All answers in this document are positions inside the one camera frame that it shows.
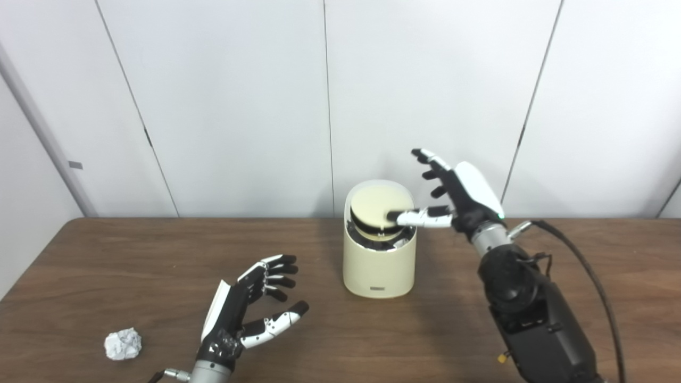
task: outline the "brown tabletop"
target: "brown tabletop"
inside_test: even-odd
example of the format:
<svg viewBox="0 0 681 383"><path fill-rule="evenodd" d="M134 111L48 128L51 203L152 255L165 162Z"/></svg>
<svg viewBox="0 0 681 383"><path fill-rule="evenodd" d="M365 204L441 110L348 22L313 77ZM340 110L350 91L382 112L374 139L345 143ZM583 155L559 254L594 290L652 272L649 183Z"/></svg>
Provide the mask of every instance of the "brown tabletop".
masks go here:
<svg viewBox="0 0 681 383"><path fill-rule="evenodd" d="M514 225L519 220L511 219ZM601 277L619 321L630 382L681 376L681 221L553 219ZM191 370L223 278L260 258L298 256L288 303L264 297L246 320L297 300L310 311L280 337L244 351L230 382L521 382L487 311L479 258L452 230L420 230L406 296L360 298L342 281L339 219L77 219L0 302L0 382L147 382ZM616 382L612 340L576 259L539 229L518 243L550 251L552 276L580 320L601 374ZM144 349L106 358L104 338L134 326ZM166 378L162 382L172 382Z"/></svg>

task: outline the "black cable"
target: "black cable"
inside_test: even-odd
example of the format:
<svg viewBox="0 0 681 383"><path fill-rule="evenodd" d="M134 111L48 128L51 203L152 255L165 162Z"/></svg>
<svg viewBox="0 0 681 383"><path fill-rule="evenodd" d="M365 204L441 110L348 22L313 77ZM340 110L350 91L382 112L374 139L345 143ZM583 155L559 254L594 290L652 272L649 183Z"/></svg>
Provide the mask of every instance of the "black cable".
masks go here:
<svg viewBox="0 0 681 383"><path fill-rule="evenodd" d="M159 372L155 373L154 376L151 377L151 379L149 380L148 383L156 383L159 380L161 380L162 377L163 377L163 371L159 371Z"/></svg>
<svg viewBox="0 0 681 383"><path fill-rule="evenodd" d="M553 255L551 254L546 254L546 253L539 253L535 254L533 257L531 257L528 260L521 260L519 259L519 263L525 263L525 264L538 264L540 260L548 258L548 263L546 265L546 271L544 271L544 275L551 280L551 266L553 265Z"/></svg>
<svg viewBox="0 0 681 383"><path fill-rule="evenodd" d="M610 323L612 341L615 344L615 358L617 360L617 372L620 378L620 383L627 383L627 373L624 370L624 353L622 352L622 341L620 340L620 331L618 330L617 322L615 321L615 313L613 312L612 306L610 305L610 300L607 298L607 295L605 295L605 289L603 288L601 281L596 276L596 273L592 269L589 262L586 260L586 257L584 257L584 254L582 254L582 252L577 248L577 246L575 246L575 244L572 243L572 241L570 241L565 236L565 234L563 234L560 230L558 230L554 226L551 226L548 222L543 220L532 221L532 224L537 226L538 228L545 230L546 232L549 232L550 234L553 234L553 236L560 239L560 241L563 242L575 254L575 257L577 257L577 259L584 267L584 270L588 274L589 278L591 278L591 282L593 282L594 286L596 286L596 291L598 292L598 295L601 297L601 302L603 303L603 306L605 308L607 321Z"/></svg>

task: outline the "robotic hand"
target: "robotic hand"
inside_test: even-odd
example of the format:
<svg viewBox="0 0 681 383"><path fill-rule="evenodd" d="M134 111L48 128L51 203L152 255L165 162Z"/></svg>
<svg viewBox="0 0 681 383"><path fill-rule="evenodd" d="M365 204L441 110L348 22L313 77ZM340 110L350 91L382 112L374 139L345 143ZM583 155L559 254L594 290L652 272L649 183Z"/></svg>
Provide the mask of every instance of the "robotic hand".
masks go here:
<svg viewBox="0 0 681 383"><path fill-rule="evenodd" d="M233 286L220 281L206 316L194 370L190 374L166 369L154 375L149 383L157 382L164 375L181 382L191 379L192 383L226 383L244 349L274 339L308 311L308 304L300 301L287 311L242 324L248 306L263 295L280 302L287 300L286 293L277 286L296 286L295 281L283 275L298 272L295 262L295 256L285 254L264 258L243 273Z"/></svg>
<svg viewBox="0 0 681 383"><path fill-rule="evenodd" d="M476 167L462 162L452 169L424 149L414 149L412 154L430 166L423 173L426 180L442 182L431 196L447 194L454 206L391 211L387 218L401 226L453 226L466 235L481 256L478 275L490 313L508 348L500 361L511 356L529 383L602 383L594 350L582 328L558 286L537 266L540 259L550 256L540 253L530 257L513 243L533 224L549 225L526 221L508 231L501 204Z"/></svg>

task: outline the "white wall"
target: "white wall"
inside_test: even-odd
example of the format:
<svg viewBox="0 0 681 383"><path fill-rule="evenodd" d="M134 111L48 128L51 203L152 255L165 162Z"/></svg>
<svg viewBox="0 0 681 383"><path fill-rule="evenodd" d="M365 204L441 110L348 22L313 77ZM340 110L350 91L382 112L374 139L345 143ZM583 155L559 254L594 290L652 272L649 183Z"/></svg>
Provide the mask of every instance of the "white wall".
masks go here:
<svg viewBox="0 0 681 383"><path fill-rule="evenodd" d="M508 215L657 215L681 178L679 20L679 1L565 2Z"/></svg>
<svg viewBox="0 0 681 383"><path fill-rule="evenodd" d="M660 218L681 218L681 187L671 197L671 200L662 210Z"/></svg>
<svg viewBox="0 0 681 383"><path fill-rule="evenodd" d="M80 209L0 77L0 298Z"/></svg>
<svg viewBox="0 0 681 383"><path fill-rule="evenodd" d="M327 0L336 213L373 178L435 204L415 147L501 197L559 3Z"/></svg>
<svg viewBox="0 0 681 383"><path fill-rule="evenodd" d="M0 2L0 65L89 215L176 216L94 1Z"/></svg>
<svg viewBox="0 0 681 383"><path fill-rule="evenodd" d="M322 0L100 6L180 216L332 214Z"/></svg>
<svg viewBox="0 0 681 383"><path fill-rule="evenodd" d="M88 212L175 216L172 193L299 217L372 178L435 203L413 147L501 196L560 1L100 3L141 116L96 2L0 2L0 65ZM655 216L681 177L681 3L564 4L504 207Z"/></svg>

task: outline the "container lid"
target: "container lid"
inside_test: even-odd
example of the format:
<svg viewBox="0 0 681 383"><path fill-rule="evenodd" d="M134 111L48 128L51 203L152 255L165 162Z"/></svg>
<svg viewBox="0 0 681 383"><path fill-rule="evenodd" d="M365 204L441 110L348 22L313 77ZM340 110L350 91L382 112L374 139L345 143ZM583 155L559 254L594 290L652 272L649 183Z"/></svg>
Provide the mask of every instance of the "container lid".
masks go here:
<svg viewBox="0 0 681 383"><path fill-rule="evenodd" d="M350 202L350 214L355 225L368 234L394 234L402 229L386 219L391 210L414 208L411 195L391 185L371 185L357 190Z"/></svg>

